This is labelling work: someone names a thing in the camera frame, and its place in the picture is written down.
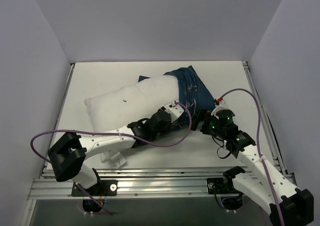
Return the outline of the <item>blue embroidered pillowcase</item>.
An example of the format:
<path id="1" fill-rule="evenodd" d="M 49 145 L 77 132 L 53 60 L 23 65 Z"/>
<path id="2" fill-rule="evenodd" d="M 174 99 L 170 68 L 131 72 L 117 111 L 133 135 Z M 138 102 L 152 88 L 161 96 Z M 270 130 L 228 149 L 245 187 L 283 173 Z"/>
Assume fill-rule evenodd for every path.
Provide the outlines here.
<path id="1" fill-rule="evenodd" d="M 140 75 L 137 87 L 156 109 L 173 101 L 185 105 L 192 117 L 202 109 L 215 109 L 214 97 L 191 65 L 153 78 Z"/>

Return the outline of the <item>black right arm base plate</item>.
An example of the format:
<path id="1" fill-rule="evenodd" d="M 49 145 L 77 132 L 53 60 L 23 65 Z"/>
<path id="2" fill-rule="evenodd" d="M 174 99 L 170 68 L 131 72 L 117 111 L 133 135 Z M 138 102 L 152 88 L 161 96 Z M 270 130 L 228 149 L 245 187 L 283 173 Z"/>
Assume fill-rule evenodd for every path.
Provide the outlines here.
<path id="1" fill-rule="evenodd" d="M 207 192 L 210 195 L 239 195 L 242 192 L 228 186 L 223 177 L 210 177 L 206 179 Z"/>

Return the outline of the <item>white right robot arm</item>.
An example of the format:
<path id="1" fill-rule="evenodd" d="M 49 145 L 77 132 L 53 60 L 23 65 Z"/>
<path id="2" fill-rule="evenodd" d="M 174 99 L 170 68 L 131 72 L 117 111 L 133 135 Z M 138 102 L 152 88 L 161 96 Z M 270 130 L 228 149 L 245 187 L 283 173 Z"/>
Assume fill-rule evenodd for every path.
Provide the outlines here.
<path id="1" fill-rule="evenodd" d="M 301 190 L 282 175 L 274 165 L 258 151 L 253 138 L 239 130 L 233 122 L 234 113 L 222 109 L 215 113 L 200 109 L 192 118 L 192 130 L 203 122 L 200 131 L 224 142 L 228 150 L 243 163 L 254 178 L 235 166 L 223 173 L 222 186 L 227 192 L 238 191 L 269 216 L 274 226 L 306 226 L 314 221 L 314 196 L 308 189 Z"/>

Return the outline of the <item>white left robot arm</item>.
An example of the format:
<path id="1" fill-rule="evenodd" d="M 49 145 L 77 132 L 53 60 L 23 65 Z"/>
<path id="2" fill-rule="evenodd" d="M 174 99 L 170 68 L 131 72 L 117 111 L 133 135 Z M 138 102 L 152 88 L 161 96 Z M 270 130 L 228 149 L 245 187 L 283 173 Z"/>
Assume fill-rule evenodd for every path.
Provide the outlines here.
<path id="1" fill-rule="evenodd" d="M 183 114 L 177 106 L 159 109 L 151 118 L 132 122 L 106 135 L 64 133 L 49 149 L 48 156 L 57 182 L 72 180 L 90 196 L 100 192 L 101 183 L 96 171 L 84 161 L 102 153 L 121 152 L 154 142 Z"/>

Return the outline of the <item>white pillow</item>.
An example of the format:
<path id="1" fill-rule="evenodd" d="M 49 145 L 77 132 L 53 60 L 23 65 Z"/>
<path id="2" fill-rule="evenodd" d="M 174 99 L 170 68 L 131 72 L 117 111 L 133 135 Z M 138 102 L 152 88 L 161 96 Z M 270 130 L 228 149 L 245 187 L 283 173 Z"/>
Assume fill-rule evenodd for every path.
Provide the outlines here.
<path id="1" fill-rule="evenodd" d="M 144 79 L 84 100 L 94 132 L 109 132 L 149 118 L 179 99 L 178 79 L 162 75 Z"/>

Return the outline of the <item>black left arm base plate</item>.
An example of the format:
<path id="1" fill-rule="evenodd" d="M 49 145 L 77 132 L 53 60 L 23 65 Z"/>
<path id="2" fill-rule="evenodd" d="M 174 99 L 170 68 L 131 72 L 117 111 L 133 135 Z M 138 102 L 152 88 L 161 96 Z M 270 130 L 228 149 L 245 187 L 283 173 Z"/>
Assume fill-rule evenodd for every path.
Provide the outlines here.
<path id="1" fill-rule="evenodd" d="M 116 196 L 118 190 L 118 181 L 115 179 L 103 179 L 98 184 L 88 188 L 84 189 L 85 192 L 87 192 L 89 195 L 94 197 L 100 197 L 100 196 Z M 86 194 L 81 191 L 77 186 L 76 183 L 73 183 L 72 190 L 71 190 L 71 196 L 72 197 L 86 197 Z"/>

